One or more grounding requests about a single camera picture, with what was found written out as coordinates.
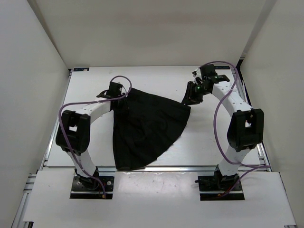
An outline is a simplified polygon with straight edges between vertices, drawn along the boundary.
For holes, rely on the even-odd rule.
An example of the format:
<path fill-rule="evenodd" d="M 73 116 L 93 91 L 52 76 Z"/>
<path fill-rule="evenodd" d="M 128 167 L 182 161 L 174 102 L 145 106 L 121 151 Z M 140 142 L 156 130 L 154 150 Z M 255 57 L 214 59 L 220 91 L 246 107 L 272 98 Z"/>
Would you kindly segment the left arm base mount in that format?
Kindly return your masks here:
<path fill-rule="evenodd" d="M 112 200 L 114 192 L 114 176 L 97 175 L 94 173 L 99 181 L 88 177 L 82 177 L 74 174 L 71 185 L 70 198 L 71 199 L 90 199 L 90 200 Z"/>

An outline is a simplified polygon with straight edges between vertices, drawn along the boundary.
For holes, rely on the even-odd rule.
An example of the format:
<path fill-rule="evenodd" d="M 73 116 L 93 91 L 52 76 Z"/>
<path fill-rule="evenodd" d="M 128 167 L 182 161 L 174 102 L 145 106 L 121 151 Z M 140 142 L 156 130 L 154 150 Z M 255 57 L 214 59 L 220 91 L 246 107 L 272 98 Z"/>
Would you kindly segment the black pleated skirt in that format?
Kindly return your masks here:
<path fill-rule="evenodd" d="M 118 170 L 136 170 L 157 160 L 183 133 L 191 108 L 133 88 L 114 110 L 113 154 Z"/>

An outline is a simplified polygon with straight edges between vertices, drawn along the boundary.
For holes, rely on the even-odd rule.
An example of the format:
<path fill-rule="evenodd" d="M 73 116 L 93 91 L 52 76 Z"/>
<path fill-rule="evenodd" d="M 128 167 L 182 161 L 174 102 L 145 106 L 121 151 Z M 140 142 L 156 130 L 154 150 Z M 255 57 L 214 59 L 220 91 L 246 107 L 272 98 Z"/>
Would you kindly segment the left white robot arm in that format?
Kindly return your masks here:
<path fill-rule="evenodd" d="M 95 190 L 100 183 L 88 152 L 91 124 L 112 110 L 123 109 L 125 104 L 125 98 L 98 98 L 91 102 L 68 103 L 59 109 L 56 145 L 72 159 L 77 175 L 84 177 L 83 184 L 89 190 Z"/>

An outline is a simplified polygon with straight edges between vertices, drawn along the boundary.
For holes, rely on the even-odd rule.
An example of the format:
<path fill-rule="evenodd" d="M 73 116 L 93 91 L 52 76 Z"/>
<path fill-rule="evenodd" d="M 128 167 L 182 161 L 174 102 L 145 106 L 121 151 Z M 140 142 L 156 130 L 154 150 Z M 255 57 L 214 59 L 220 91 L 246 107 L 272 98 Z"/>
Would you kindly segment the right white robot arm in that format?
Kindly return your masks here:
<path fill-rule="evenodd" d="M 223 160 L 218 164 L 220 174 L 213 178 L 214 186 L 224 190 L 231 183 L 230 176 L 237 174 L 246 155 L 262 142 L 264 112 L 247 104 L 225 75 L 207 77 L 198 83 L 189 81 L 182 103 L 197 105 L 203 101 L 204 95 L 209 94 L 219 100 L 213 117 L 214 134 L 217 134 L 216 116 L 221 105 L 231 117 L 227 131 L 228 148 L 222 153 Z"/>

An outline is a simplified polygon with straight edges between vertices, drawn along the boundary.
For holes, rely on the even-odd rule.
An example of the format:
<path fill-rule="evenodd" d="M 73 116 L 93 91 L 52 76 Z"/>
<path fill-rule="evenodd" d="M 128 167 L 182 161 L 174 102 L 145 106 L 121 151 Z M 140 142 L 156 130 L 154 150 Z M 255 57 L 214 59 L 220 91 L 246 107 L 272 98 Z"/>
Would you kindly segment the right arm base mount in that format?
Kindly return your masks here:
<path fill-rule="evenodd" d="M 245 200 L 238 174 L 223 176 L 215 170 L 211 176 L 198 176 L 194 181 L 199 186 L 200 201 Z"/>

